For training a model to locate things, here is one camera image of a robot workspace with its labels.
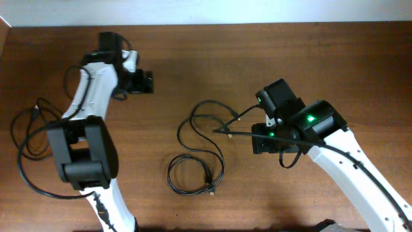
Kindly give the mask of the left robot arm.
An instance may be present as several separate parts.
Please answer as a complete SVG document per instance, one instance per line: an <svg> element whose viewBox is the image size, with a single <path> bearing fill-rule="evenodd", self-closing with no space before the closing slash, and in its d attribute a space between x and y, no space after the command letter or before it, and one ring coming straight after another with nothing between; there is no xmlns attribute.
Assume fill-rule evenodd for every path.
<svg viewBox="0 0 412 232"><path fill-rule="evenodd" d="M48 126L48 140L60 178L90 203L103 231L138 231L118 186L118 153L104 120L111 99L153 93L153 74L138 68L139 54L123 48L123 36L101 32L98 37L98 49L80 62L70 107Z"/></svg>

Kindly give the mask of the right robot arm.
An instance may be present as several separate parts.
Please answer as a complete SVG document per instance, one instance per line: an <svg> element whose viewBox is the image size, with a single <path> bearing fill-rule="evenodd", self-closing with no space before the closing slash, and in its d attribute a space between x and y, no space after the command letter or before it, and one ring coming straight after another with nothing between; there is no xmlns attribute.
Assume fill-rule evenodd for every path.
<svg viewBox="0 0 412 232"><path fill-rule="evenodd" d="M266 122L252 126L255 154L301 155L321 167L359 212L370 231L411 231L411 206L360 147L341 114L327 101L307 106L284 79L256 93Z"/></svg>

